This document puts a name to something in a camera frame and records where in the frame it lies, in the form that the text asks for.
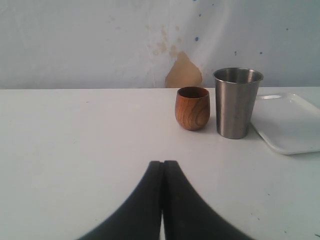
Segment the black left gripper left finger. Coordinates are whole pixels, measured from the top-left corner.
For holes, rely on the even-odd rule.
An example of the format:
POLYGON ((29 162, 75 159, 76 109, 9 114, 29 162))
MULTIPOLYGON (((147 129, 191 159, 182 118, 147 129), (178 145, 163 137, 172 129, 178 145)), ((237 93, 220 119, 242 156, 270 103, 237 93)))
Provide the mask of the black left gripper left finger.
POLYGON ((162 221, 164 164, 151 161, 130 196, 82 240, 158 240, 162 221))

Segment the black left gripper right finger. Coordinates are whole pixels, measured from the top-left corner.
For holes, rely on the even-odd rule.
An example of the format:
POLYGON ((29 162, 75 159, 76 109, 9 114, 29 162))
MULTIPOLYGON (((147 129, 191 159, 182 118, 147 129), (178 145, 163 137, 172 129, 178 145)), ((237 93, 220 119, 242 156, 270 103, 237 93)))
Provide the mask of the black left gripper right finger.
POLYGON ((177 161, 164 162, 162 212, 167 240, 245 240, 196 192, 177 161))

